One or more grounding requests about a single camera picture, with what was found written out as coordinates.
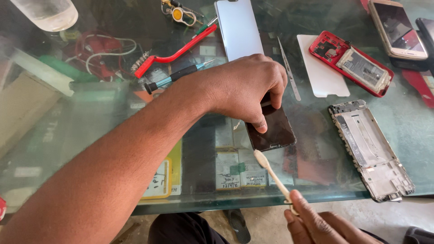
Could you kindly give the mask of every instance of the hand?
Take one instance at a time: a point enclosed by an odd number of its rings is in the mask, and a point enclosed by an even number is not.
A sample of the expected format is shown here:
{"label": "hand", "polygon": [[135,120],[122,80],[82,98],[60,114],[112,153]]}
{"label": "hand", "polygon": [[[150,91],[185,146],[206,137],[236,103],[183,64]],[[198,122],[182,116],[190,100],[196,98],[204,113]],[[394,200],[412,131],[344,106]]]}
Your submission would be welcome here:
{"label": "hand", "polygon": [[207,112],[252,123],[259,133],[267,131],[261,99],[269,90],[272,106],[280,108],[288,83],[285,68],[262,54],[242,57],[181,79],[175,84],[190,87],[190,94],[205,95]]}
{"label": "hand", "polygon": [[295,244],[382,244],[332,212],[316,213],[297,190],[289,194],[299,217],[289,209],[284,215]]}

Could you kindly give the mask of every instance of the forearm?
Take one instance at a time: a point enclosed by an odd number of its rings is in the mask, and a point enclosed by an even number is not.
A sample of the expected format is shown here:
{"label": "forearm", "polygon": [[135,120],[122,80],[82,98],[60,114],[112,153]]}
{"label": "forearm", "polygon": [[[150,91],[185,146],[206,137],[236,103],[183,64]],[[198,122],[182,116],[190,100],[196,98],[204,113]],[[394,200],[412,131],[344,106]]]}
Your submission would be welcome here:
{"label": "forearm", "polygon": [[201,96],[187,92],[173,85],[78,154],[23,205],[0,240],[109,243],[162,160],[207,111]]}

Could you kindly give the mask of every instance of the red phone housing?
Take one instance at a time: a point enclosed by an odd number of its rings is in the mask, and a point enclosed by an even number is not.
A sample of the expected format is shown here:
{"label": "red phone housing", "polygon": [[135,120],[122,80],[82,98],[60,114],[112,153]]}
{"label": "red phone housing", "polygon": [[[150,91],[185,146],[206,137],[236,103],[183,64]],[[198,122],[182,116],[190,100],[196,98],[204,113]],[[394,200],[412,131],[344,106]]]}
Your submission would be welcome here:
{"label": "red phone housing", "polygon": [[[325,43],[325,42],[329,42],[332,45],[334,45],[336,47],[336,56],[331,56],[328,59],[326,59],[325,57],[322,57],[320,55],[318,55],[317,53],[314,52],[315,48],[319,48],[321,43]],[[393,71],[391,71],[390,69],[388,69],[386,66],[382,65],[380,62],[378,62],[377,60],[371,58],[368,54],[360,51],[359,49],[357,49],[355,46],[352,45],[352,47],[358,52],[360,53],[362,56],[364,56],[365,58],[367,58],[369,61],[373,62],[374,64],[378,65],[379,67],[381,67],[382,69],[387,70],[387,72],[390,75],[390,80],[393,79],[393,76],[395,75],[393,73]],[[358,86],[362,87],[363,89],[365,89],[367,92],[369,92],[370,94],[376,96],[376,97],[383,97],[386,94],[387,89],[389,88],[389,85],[387,85],[384,89],[380,90],[378,93],[375,92],[374,90],[372,90],[371,88],[365,86],[363,83],[361,83],[360,81],[358,81],[356,78],[352,77],[350,74],[348,74],[347,72],[343,71],[342,69],[340,69],[338,66],[336,66],[337,62],[342,58],[342,56],[344,55],[345,51],[348,50],[350,48],[350,45],[345,43],[345,40],[342,38],[339,38],[333,34],[331,34],[328,31],[323,31],[321,32],[321,34],[315,39],[315,41],[312,43],[312,45],[310,45],[309,47],[309,52],[311,54],[313,54],[315,57],[319,58],[320,60],[322,60],[323,62],[325,62],[326,64],[330,65],[332,68],[334,68],[335,70],[339,71],[339,73],[345,75],[348,79],[352,80],[352,82],[356,83]]]}

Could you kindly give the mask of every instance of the blue screwdriver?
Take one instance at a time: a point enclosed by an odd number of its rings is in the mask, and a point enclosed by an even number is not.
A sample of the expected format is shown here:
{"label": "blue screwdriver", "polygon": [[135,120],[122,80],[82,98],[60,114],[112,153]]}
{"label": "blue screwdriver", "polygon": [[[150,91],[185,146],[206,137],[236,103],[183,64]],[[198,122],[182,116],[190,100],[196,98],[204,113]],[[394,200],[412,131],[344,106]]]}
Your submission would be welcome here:
{"label": "blue screwdriver", "polygon": [[181,69],[178,72],[175,72],[173,74],[171,74],[169,77],[162,79],[160,81],[157,82],[152,82],[149,84],[144,84],[146,91],[151,95],[153,91],[157,90],[158,88],[169,84],[170,82],[175,82],[177,81],[179,78],[189,75],[191,73],[194,73],[196,71],[198,71],[199,69],[205,67],[205,65],[213,62],[215,59],[204,62],[204,63],[200,63],[200,64],[196,64],[196,65],[192,65],[192,66],[188,66],[185,69]]}

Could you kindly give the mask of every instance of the black smartphone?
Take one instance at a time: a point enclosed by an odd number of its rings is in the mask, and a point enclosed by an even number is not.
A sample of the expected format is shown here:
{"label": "black smartphone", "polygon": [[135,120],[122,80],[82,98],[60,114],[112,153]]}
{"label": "black smartphone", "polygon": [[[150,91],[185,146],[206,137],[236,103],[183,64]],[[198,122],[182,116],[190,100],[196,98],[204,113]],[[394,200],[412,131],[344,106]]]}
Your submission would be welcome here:
{"label": "black smartphone", "polygon": [[413,71],[418,72],[425,72],[428,71],[429,66],[429,60],[409,60],[409,59],[398,59],[398,58],[390,58],[390,62],[392,65],[396,68],[400,69],[409,69]]}
{"label": "black smartphone", "polygon": [[294,145],[296,137],[282,107],[271,106],[270,93],[267,92],[261,100],[262,114],[267,122],[267,132],[259,133],[255,127],[246,123],[253,150],[268,151],[276,148]]}
{"label": "black smartphone", "polygon": [[434,56],[434,20],[417,18],[416,25],[422,33],[429,56]]}

